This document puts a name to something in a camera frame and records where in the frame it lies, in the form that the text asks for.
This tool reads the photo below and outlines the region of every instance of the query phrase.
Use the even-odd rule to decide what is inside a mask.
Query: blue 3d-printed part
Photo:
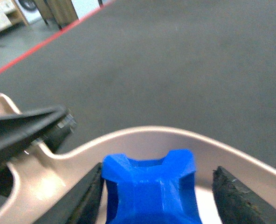
[[[137,161],[125,154],[104,158],[108,189],[106,224],[201,224],[193,154],[172,150],[159,160]]]

